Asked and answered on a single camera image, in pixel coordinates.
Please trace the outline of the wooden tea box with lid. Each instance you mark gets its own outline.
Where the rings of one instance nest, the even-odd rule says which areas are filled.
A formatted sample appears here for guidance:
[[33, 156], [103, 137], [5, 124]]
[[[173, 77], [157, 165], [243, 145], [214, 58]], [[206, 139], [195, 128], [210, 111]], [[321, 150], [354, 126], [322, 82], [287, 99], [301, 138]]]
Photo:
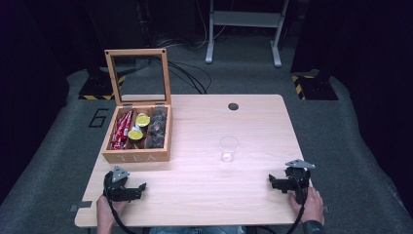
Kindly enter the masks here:
[[116, 108], [103, 157], [110, 164], [167, 162], [172, 122], [167, 51], [107, 50], [105, 57]]

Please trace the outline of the grey tape strip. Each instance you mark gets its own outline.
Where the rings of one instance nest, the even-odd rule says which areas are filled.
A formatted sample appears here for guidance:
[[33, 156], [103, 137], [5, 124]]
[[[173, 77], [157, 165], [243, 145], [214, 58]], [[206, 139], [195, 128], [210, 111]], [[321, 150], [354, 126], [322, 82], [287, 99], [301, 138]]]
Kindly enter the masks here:
[[68, 210], [71, 213], [77, 213], [79, 209], [90, 208], [92, 206], [92, 203], [92, 201], [81, 201], [77, 204], [71, 205]]

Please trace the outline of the white metal stand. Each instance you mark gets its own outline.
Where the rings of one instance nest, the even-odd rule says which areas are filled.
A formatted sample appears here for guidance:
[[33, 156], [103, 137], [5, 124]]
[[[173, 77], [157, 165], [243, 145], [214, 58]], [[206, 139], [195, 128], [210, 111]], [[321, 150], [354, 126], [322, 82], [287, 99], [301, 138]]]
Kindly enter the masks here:
[[282, 66], [282, 60], [279, 51], [279, 42], [282, 35], [282, 28], [287, 13], [289, 0], [282, 0], [282, 9], [279, 13], [257, 13], [257, 12], [235, 12], [235, 11], [217, 11], [214, 9], [214, 0], [209, 0], [209, 29], [208, 43], [206, 49], [206, 64], [213, 61], [214, 52], [214, 28], [219, 26], [245, 26], [245, 27], [266, 27], [274, 28], [276, 34], [270, 42], [273, 63], [276, 68]]

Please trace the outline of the yellow-lidded capsule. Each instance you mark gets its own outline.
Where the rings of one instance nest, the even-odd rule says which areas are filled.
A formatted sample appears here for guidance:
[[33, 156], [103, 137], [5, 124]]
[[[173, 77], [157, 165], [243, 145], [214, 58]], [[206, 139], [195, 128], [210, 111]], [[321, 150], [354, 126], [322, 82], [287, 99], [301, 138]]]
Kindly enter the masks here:
[[144, 128], [150, 124], [150, 117], [145, 113], [139, 113], [135, 118], [135, 125]]
[[141, 140], [143, 138], [143, 131], [138, 127], [133, 127], [128, 132], [128, 137], [130, 140]]

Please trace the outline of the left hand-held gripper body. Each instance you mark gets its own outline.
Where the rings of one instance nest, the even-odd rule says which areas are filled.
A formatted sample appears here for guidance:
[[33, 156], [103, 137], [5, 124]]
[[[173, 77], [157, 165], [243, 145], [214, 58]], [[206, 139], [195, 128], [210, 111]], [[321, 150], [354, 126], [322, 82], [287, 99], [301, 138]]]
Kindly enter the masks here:
[[129, 198], [132, 193], [137, 193], [134, 188], [127, 188], [130, 173], [119, 166], [108, 172], [103, 181], [103, 195], [110, 201], [121, 202], [130, 201]]

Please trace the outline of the bundle of red sachets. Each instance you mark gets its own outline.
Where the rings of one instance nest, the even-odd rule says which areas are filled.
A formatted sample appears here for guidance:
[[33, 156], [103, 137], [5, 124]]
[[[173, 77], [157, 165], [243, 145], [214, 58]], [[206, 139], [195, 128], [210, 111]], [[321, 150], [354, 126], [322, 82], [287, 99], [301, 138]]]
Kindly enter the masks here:
[[131, 125], [131, 117], [132, 111], [130, 110], [115, 123], [114, 133], [110, 144], [110, 148], [112, 150], [120, 150], [125, 148]]

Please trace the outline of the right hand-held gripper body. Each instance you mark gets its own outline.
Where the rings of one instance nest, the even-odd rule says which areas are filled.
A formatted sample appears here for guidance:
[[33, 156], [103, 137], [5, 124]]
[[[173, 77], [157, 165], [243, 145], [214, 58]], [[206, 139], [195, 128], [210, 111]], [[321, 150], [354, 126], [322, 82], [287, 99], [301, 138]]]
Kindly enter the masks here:
[[298, 204], [304, 204], [307, 199], [308, 187], [310, 185], [311, 169], [314, 169], [316, 165], [301, 159], [292, 160], [287, 162], [286, 165], [286, 190], [294, 191], [295, 201]]

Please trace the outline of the person's left hand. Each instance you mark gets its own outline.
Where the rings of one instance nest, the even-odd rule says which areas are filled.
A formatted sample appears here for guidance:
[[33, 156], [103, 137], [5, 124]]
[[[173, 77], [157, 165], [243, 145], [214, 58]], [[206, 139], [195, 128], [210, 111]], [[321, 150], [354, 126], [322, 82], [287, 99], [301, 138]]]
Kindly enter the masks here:
[[114, 215], [109, 206], [107, 198], [101, 195], [96, 201], [97, 229], [113, 229], [116, 224]]

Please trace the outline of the person's blue jeans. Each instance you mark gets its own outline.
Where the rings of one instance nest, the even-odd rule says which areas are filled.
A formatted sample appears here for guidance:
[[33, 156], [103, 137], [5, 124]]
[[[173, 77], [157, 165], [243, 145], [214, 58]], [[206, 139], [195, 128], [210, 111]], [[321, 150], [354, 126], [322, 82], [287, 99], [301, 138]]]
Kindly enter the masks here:
[[243, 226], [152, 227], [149, 234], [246, 234]]

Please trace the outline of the clear plastic cup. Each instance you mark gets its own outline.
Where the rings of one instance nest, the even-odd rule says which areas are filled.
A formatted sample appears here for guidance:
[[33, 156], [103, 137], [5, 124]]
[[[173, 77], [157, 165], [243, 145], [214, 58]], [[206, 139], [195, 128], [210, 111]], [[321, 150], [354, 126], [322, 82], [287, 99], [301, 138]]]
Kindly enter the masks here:
[[232, 162], [240, 147], [239, 140], [234, 136], [224, 136], [220, 142], [221, 160], [223, 162]]

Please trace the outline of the black tape floor number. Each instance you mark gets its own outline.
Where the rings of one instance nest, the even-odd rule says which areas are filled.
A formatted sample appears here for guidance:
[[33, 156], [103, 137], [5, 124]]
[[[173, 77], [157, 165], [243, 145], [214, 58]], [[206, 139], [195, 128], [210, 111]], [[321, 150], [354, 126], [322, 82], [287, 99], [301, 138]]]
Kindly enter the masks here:
[[98, 108], [89, 123], [89, 128], [102, 128], [105, 124], [108, 111], [108, 108]]

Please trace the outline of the person's right hand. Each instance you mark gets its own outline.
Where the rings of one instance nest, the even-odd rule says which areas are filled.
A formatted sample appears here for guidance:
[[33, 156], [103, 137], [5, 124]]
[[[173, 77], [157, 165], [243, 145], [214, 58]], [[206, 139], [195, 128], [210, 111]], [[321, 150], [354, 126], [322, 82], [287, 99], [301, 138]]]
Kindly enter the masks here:
[[[324, 225], [324, 205], [319, 192], [314, 187], [309, 187], [307, 192], [307, 200], [304, 205], [304, 212], [301, 216], [300, 222], [304, 223], [306, 221], [317, 221], [321, 225]], [[301, 205], [295, 201], [295, 198], [296, 197], [293, 193], [288, 193], [289, 204], [294, 213], [298, 216]]]

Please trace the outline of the black base with hazard stripes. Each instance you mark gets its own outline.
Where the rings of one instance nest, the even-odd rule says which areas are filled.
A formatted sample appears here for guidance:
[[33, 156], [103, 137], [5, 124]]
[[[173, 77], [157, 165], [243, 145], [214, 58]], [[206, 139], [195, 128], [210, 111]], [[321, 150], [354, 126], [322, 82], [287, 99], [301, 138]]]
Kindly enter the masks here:
[[320, 71], [316, 76], [293, 75], [292, 81], [300, 99], [304, 100], [337, 100], [332, 88], [330, 74]]
[[110, 75], [100, 68], [87, 69], [88, 78], [81, 88], [78, 99], [113, 99], [114, 92]]

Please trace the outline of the pile of dark tea pieces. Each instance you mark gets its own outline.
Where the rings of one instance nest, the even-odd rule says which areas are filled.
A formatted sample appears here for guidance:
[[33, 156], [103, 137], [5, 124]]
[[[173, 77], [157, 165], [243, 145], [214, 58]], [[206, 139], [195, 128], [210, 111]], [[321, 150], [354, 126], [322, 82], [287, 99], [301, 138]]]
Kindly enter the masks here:
[[164, 147], [167, 119], [168, 114], [164, 109], [156, 109], [153, 112], [146, 139], [147, 148]]

